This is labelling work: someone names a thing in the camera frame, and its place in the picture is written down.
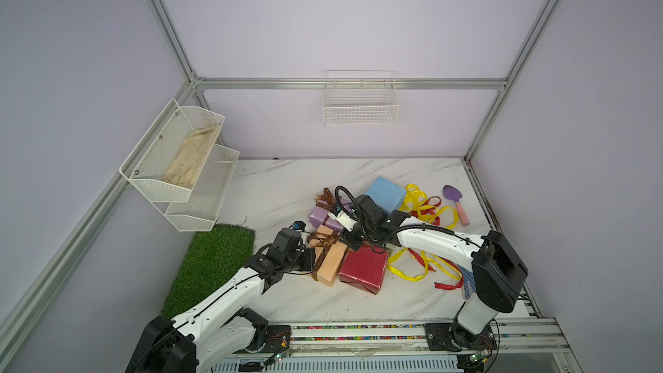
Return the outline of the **light blue gift box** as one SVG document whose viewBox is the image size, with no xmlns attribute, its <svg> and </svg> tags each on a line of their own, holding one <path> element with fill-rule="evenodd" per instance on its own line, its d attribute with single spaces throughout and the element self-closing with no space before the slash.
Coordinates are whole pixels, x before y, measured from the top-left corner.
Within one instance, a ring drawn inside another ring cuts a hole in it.
<svg viewBox="0 0 663 373">
<path fill-rule="evenodd" d="M 399 210 L 406 196 L 406 189 L 381 176 L 364 193 L 385 212 Z"/>
</svg>

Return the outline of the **orange gift box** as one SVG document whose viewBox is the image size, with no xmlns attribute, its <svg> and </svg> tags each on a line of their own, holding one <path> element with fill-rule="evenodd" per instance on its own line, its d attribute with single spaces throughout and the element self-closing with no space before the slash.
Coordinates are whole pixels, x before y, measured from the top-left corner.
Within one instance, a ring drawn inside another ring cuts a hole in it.
<svg viewBox="0 0 663 373">
<path fill-rule="evenodd" d="M 316 231 L 322 233 L 331 233 L 333 230 L 320 226 Z M 348 246 L 339 240 L 331 247 L 331 250 L 328 252 L 326 260 L 324 260 L 322 268 L 319 270 L 318 283 L 323 283 L 324 285 L 331 287 L 337 280 L 338 272 L 342 265 L 345 255 L 347 253 Z"/>
</svg>

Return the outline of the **red gift box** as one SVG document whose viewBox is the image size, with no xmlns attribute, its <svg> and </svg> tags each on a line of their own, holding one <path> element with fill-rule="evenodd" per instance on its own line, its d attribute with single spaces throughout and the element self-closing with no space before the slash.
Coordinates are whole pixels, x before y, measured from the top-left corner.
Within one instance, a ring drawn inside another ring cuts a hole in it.
<svg viewBox="0 0 663 373">
<path fill-rule="evenodd" d="M 387 250 L 362 245 L 358 251 L 346 255 L 338 272 L 338 280 L 377 295 L 382 289 L 387 265 Z"/>
</svg>

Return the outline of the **yellow ribbon of blue box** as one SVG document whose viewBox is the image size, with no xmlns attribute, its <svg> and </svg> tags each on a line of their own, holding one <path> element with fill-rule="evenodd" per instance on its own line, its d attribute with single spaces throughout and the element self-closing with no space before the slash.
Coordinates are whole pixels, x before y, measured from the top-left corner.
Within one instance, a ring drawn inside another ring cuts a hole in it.
<svg viewBox="0 0 663 373">
<path fill-rule="evenodd" d="M 399 208 L 419 221 L 432 226 L 452 230 L 460 223 L 459 213 L 455 207 L 444 205 L 440 196 L 429 197 L 414 184 L 407 184 L 405 197 Z"/>
</svg>

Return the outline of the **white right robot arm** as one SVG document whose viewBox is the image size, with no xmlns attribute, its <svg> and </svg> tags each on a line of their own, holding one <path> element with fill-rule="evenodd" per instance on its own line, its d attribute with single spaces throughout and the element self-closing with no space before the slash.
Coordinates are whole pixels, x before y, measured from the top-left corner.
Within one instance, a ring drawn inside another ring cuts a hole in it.
<svg viewBox="0 0 663 373">
<path fill-rule="evenodd" d="M 436 283 L 436 288 L 463 290 L 464 302 L 452 321 L 426 324 L 431 350 L 491 354 L 498 349 L 498 336 L 490 326 L 498 314 L 514 311 L 528 277 L 526 264 L 505 235 L 455 232 L 409 212 L 385 212 L 367 195 L 352 198 L 346 205 L 336 201 L 329 215 L 343 227 L 339 240 L 352 251 L 371 247 L 385 252 L 394 245 L 397 250 L 388 259 L 394 264 L 412 250 L 424 271 L 445 272 L 449 281 Z"/>
</svg>

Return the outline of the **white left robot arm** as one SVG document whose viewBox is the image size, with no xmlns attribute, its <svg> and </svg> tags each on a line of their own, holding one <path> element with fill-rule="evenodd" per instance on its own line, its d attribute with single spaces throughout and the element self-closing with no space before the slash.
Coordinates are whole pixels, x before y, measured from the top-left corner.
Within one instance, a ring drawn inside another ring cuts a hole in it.
<svg viewBox="0 0 663 373">
<path fill-rule="evenodd" d="M 288 227 L 272 243 L 207 298 L 144 328 L 128 372 L 206 372 L 236 352 L 260 352 L 267 345 L 269 321 L 248 308 L 285 275 L 314 271 L 316 251 L 305 245 L 303 231 Z"/>
</svg>

